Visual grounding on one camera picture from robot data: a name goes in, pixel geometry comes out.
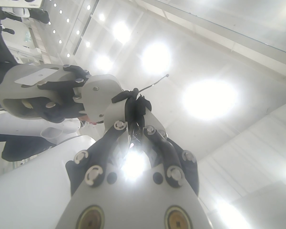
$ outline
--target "recessed light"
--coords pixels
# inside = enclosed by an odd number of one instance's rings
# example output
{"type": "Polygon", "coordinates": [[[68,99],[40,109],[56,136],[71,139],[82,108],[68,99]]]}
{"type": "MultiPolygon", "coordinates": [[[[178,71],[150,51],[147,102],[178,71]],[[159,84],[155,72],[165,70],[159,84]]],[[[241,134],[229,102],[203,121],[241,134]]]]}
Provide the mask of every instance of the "recessed light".
{"type": "Polygon", "coordinates": [[[113,27],[113,35],[122,44],[125,44],[130,38],[130,31],[124,22],[119,22],[113,27]]]}
{"type": "Polygon", "coordinates": [[[220,80],[204,80],[185,91],[183,104],[191,115],[203,120],[224,116],[236,103],[236,92],[220,80]]]}
{"type": "Polygon", "coordinates": [[[142,65],[151,74],[163,74],[170,66],[169,49],[163,43],[149,45],[143,52],[142,65]]]}
{"type": "Polygon", "coordinates": [[[104,16],[104,14],[100,14],[98,18],[99,18],[101,21],[105,21],[105,16],[104,16]]]}
{"type": "Polygon", "coordinates": [[[107,56],[99,56],[96,60],[96,67],[104,72],[108,72],[112,67],[112,62],[107,56]]]}

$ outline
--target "bolt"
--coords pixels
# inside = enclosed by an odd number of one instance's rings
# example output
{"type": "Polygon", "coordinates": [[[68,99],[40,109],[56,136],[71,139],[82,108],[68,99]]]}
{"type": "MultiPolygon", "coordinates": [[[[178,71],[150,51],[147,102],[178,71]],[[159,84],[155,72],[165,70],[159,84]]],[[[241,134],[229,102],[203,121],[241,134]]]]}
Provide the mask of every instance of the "bolt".
{"type": "Polygon", "coordinates": [[[82,79],[82,78],[77,78],[77,79],[75,80],[75,82],[76,82],[76,83],[83,83],[83,82],[84,82],[84,79],[82,79]]]}
{"type": "Polygon", "coordinates": [[[86,150],[81,150],[74,157],[74,162],[79,164],[84,158],[88,158],[88,152],[86,150]]]}
{"type": "Polygon", "coordinates": [[[147,130],[147,134],[148,135],[152,135],[152,134],[154,134],[156,132],[155,128],[153,126],[151,126],[151,125],[148,125],[146,130],[147,130]]]}
{"type": "Polygon", "coordinates": [[[39,86],[41,86],[41,85],[44,85],[44,84],[46,84],[47,83],[47,81],[39,81],[38,83],[37,83],[37,85],[39,85],[39,86]]]}
{"type": "Polygon", "coordinates": [[[55,102],[49,102],[46,104],[46,108],[53,108],[56,106],[56,103],[55,102]]]}
{"type": "Polygon", "coordinates": [[[85,174],[85,182],[89,186],[94,184],[94,180],[103,173],[103,169],[99,165],[90,167],[85,174]]]}

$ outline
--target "silver screw head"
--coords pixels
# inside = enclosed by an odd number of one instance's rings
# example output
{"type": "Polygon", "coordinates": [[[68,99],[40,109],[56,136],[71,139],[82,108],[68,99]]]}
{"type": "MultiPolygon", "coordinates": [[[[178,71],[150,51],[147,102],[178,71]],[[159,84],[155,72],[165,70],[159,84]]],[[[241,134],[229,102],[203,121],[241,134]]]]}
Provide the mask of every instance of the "silver screw head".
{"type": "Polygon", "coordinates": [[[53,108],[56,106],[56,103],[55,102],[49,102],[46,104],[46,108],[53,108]]]}

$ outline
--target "bright light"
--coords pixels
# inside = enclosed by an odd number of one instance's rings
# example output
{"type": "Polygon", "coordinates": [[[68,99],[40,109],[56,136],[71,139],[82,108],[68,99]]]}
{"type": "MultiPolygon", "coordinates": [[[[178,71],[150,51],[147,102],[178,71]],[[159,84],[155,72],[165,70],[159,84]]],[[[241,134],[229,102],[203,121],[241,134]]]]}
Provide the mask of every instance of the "bright light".
{"type": "Polygon", "coordinates": [[[128,179],[136,179],[142,174],[145,169],[144,157],[137,152],[129,152],[126,156],[126,161],[122,166],[122,171],[124,171],[128,179]]]}
{"type": "Polygon", "coordinates": [[[108,72],[113,63],[107,56],[99,56],[96,60],[96,67],[104,72],[108,72]]]}
{"type": "Polygon", "coordinates": [[[226,225],[231,228],[237,229],[250,229],[248,222],[245,218],[239,213],[235,207],[227,203],[220,203],[217,207],[218,213],[221,216],[222,220],[226,225]]]}
{"type": "Polygon", "coordinates": [[[104,16],[104,14],[100,14],[98,18],[99,18],[101,21],[105,21],[105,16],[104,16]]]}
{"type": "Polygon", "coordinates": [[[146,48],[142,56],[144,69],[151,74],[161,74],[170,66],[169,49],[162,43],[154,43],[146,48]]]}
{"type": "Polygon", "coordinates": [[[124,22],[119,22],[113,27],[113,35],[122,44],[125,44],[130,38],[130,31],[124,22]]]}
{"type": "Polygon", "coordinates": [[[183,103],[194,117],[211,120],[225,115],[236,102],[236,92],[224,81],[205,80],[191,85],[183,103]]]}

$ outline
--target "black cable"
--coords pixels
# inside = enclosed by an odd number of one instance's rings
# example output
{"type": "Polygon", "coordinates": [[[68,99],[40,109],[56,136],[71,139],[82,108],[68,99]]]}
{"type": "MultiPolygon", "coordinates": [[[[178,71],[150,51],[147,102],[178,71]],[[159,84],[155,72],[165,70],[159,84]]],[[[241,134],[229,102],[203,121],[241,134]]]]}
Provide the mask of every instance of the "black cable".
{"type": "Polygon", "coordinates": [[[162,77],[161,79],[159,79],[156,83],[154,83],[154,84],[152,84],[152,85],[150,85],[150,86],[148,86],[148,87],[145,87],[145,88],[143,88],[142,90],[140,90],[139,93],[142,92],[142,91],[144,91],[145,89],[148,89],[148,88],[154,86],[155,84],[158,84],[161,80],[163,80],[165,77],[168,77],[168,76],[169,76],[169,74],[166,74],[164,77],[162,77]]]}

